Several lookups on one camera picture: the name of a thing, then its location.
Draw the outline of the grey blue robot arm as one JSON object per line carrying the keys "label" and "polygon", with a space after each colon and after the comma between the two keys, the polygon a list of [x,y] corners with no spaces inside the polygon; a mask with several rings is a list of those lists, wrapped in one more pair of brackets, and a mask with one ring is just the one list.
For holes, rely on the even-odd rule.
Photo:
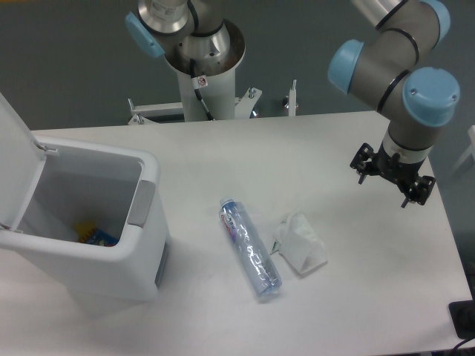
{"label": "grey blue robot arm", "polygon": [[[424,205],[436,180],[419,169],[452,119],[460,87],[449,72],[419,61],[446,36],[450,14],[440,1],[357,1],[356,8],[378,38],[345,42],[327,77],[389,126],[380,148],[363,144],[350,165],[361,178],[380,176],[396,185],[406,203]],[[249,118],[252,104],[235,95],[246,45],[220,1],[140,1],[125,26],[144,53],[164,57],[177,74],[186,120]]]}

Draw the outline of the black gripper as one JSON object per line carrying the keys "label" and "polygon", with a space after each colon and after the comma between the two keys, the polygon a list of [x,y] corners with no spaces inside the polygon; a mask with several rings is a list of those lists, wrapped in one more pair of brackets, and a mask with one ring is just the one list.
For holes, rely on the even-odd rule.
{"label": "black gripper", "polygon": [[422,163],[423,161],[403,163],[399,158],[390,156],[382,146],[375,154],[373,148],[365,142],[356,152],[350,167],[359,175],[359,185],[365,181],[366,177],[374,176],[377,170],[381,177],[400,188],[404,194],[401,207],[405,208],[409,203],[424,205],[436,184],[435,177],[419,176]]}

